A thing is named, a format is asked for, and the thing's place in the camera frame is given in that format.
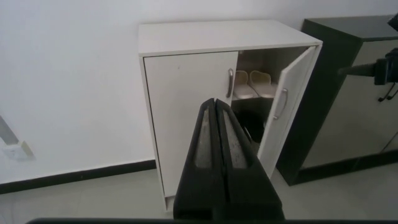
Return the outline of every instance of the black cabinet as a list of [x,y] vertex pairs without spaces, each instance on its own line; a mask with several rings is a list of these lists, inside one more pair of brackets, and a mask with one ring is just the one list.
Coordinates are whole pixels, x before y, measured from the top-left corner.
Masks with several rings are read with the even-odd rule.
[[322,40],[323,48],[277,163],[289,185],[398,162],[398,98],[378,101],[393,84],[337,72],[398,47],[391,17],[304,21],[302,32]]

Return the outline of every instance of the open cabinet door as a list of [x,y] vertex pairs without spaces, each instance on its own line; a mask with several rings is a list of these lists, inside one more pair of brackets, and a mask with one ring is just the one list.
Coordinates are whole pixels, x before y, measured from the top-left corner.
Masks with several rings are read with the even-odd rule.
[[280,73],[278,89],[268,116],[264,135],[259,148],[259,160],[271,177],[283,144],[289,132],[289,120],[294,119],[293,112],[297,97],[305,88],[304,81],[312,61],[315,47],[309,47]]

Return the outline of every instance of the metal handle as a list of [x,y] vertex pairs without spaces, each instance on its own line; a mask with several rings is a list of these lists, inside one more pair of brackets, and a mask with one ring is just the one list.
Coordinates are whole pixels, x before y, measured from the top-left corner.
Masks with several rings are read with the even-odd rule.
[[232,85],[234,83],[234,70],[230,68],[228,70],[228,76],[229,76],[229,85],[228,85],[228,92],[226,94],[226,97],[229,98],[232,95]]
[[274,116],[274,119],[275,119],[275,120],[279,119],[279,118],[282,116],[282,114],[284,113],[285,108],[286,108],[287,98],[288,98],[288,96],[289,96],[289,92],[287,91],[287,89],[284,88],[284,89],[282,90],[282,93],[285,93],[285,94],[286,94],[285,104],[284,104],[284,107],[282,108],[282,110],[280,111],[280,114],[279,114],[278,116]]

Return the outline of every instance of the cabinet door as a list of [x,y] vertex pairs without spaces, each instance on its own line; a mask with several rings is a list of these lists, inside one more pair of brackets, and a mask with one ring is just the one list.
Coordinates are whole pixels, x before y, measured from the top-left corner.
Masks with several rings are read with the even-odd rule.
[[218,98],[229,105],[229,69],[238,52],[144,58],[165,196],[177,192],[200,105]]
[[387,143],[385,148],[381,152],[389,152],[398,150],[398,132],[392,137],[392,139]]
[[271,177],[283,143],[287,137],[287,126],[293,119],[294,106],[303,88],[315,47],[308,48],[280,74],[277,93],[264,130],[259,149],[259,159],[268,177]]

